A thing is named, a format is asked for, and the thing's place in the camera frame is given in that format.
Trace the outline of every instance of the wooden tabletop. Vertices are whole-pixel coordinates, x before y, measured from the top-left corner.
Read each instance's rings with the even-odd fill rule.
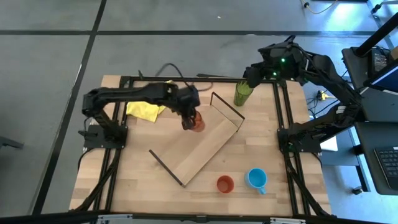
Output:
[[[118,87],[119,81],[120,76],[105,75],[101,86]],[[145,84],[134,82],[134,86]],[[199,90],[210,85],[206,82],[195,83]],[[209,106],[213,91],[233,105],[234,88],[234,83],[214,83],[212,89],[200,92],[200,107]],[[288,92],[294,121],[306,122],[308,111],[301,86],[288,82]],[[279,94],[287,126],[282,89]],[[130,213],[292,215],[285,164],[278,150],[276,130],[279,124],[272,85],[259,85],[244,106],[233,106],[246,118],[242,126],[185,188],[148,152],[149,149],[161,148],[173,133],[182,129],[180,118],[168,109],[158,116],[155,123],[129,116],[127,144],[121,153],[111,210]],[[114,104],[109,104],[105,112],[111,116],[113,108]],[[79,206],[96,185],[103,155],[104,149],[94,149],[83,158],[70,208]],[[319,161],[311,154],[300,155],[307,188],[323,209],[330,212]],[[265,195],[259,195],[244,183],[244,174],[255,167],[267,173]],[[222,194],[216,188],[216,181],[222,175],[229,175],[234,180],[234,190],[229,194]],[[107,186],[101,208],[104,207],[106,193]],[[303,213],[297,186],[296,195],[299,211]]]

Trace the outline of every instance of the black wire frame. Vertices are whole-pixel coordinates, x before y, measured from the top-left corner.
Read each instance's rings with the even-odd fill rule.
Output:
[[[215,107],[213,105],[213,96],[216,96],[219,100],[221,100],[221,102],[223,102],[229,109],[231,109],[232,111],[234,111],[240,118],[242,118],[242,122],[239,126],[237,126],[236,124],[234,124],[227,116],[225,116],[225,114],[223,114],[217,107]],[[220,112],[221,114],[224,115],[224,117],[226,117],[226,119],[230,120],[235,126],[238,127],[238,130],[236,130],[236,132],[239,131],[239,128],[241,128],[243,121],[245,120],[245,117],[239,113],[235,108],[233,108],[229,103],[227,103],[224,99],[222,99],[217,93],[212,92],[211,93],[211,98],[210,98],[210,106],[213,106],[214,108],[216,108],[216,110],[218,110],[218,112]]]

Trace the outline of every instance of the yellow cloth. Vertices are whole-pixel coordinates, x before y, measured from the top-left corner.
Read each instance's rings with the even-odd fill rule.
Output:
[[[152,121],[154,123],[157,115],[163,112],[165,108],[165,106],[152,105],[147,102],[128,102],[126,114],[133,115],[147,121]]]

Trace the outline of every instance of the red cup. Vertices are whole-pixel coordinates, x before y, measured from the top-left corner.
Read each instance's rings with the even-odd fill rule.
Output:
[[[195,126],[192,128],[194,132],[201,132],[205,128],[205,122],[201,118],[201,114],[197,111],[197,115],[195,116]]]
[[[234,189],[234,180],[227,175],[219,177],[217,180],[217,189],[224,194],[230,193]]]

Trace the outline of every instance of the concrete floor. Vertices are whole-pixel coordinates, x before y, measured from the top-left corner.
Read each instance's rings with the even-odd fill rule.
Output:
[[[100,2],[3,0],[0,30],[91,30]],[[311,1],[315,11],[327,5],[329,2]],[[383,6],[377,16],[385,22],[396,11],[396,6]],[[304,31],[296,42],[305,50],[329,55],[340,74],[345,71],[341,50],[360,45],[367,36],[314,36],[311,31],[370,34],[376,29],[365,3],[339,2],[329,11],[313,15],[302,10],[299,0],[251,0],[250,4],[238,0],[115,0],[107,2],[99,24],[99,30]],[[395,45],[396,33],[391,35]],[[98,87],[103,75],[137,75],[140,69],[150,76],[163,63],[173,62],[186,76],[209,73],[240,77],[245,66],[261,61],[258,48],[281,42],[287,35],[97,35],[43,212],[68,209],[83,145],[77,133],[84,119],[81,96]],[[88,38],[0,35],[0,103],[4,105],[0,136],[25,143],[23,150],[0,150],[0,217],[30,213]],[[384,41],[379,45],[388,47]],[[175,74],[169,70],[165,75]],[[304,86],[307,98],[318,89],[321,87]],[[328,103],[320,103],[317,110]],[[398,219],[393,212],[398,208],[397,197],[378,195],[374,188],[358,196],[347,193],[359,185],[355,168],[324,167],[323,171],[333,214],[377,222]]]

